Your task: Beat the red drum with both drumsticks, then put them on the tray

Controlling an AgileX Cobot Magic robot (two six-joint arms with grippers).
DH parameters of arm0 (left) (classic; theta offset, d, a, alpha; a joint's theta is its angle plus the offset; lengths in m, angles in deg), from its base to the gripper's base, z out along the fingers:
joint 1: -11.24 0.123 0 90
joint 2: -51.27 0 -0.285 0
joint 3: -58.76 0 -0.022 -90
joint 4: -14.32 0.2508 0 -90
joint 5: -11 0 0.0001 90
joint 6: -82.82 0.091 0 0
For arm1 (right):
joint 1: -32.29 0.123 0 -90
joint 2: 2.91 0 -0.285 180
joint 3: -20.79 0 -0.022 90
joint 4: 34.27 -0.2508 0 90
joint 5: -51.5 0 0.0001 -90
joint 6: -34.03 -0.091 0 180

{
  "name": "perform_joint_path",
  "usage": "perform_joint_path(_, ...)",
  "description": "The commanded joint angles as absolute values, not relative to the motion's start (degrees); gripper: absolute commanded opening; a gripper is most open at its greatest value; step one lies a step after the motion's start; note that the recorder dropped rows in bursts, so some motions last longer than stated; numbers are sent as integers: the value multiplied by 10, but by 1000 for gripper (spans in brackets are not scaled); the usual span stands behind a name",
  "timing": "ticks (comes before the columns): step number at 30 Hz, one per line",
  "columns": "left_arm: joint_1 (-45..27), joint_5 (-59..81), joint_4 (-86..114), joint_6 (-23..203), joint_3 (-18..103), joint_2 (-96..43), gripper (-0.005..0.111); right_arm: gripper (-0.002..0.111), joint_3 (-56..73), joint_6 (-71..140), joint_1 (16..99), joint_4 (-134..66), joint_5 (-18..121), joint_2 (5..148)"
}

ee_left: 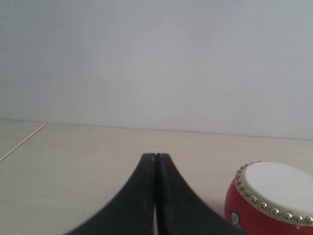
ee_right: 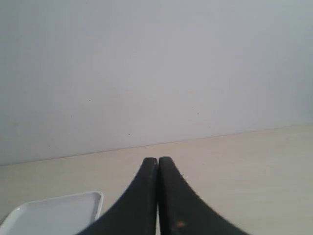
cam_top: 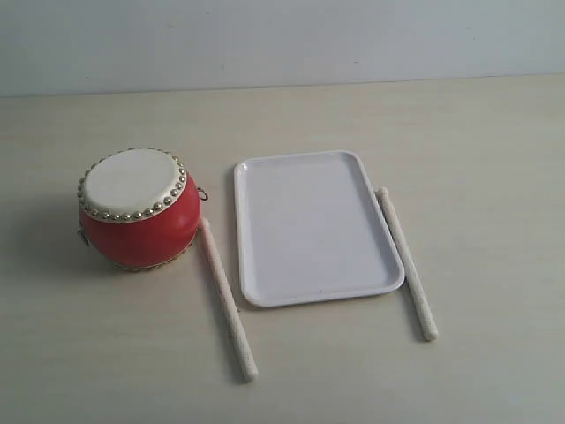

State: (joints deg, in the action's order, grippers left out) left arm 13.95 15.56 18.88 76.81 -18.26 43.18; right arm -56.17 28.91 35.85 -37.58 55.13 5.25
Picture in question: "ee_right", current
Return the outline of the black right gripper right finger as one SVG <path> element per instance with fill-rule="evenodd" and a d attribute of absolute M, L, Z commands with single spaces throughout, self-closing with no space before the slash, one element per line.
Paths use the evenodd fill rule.
<path fill-rule="evenodd" d="M 246 234 L 193 191 L 170 157 L 158 162 L 158 211 L 162 235 Z"/>

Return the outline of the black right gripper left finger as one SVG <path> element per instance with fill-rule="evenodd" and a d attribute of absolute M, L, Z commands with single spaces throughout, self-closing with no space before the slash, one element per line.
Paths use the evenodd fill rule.
<path fill-rule="evenodd" d="M 154 235 L 157 221 L 156 158 L 145 158 L 122 196 L 81 235 Z"/>

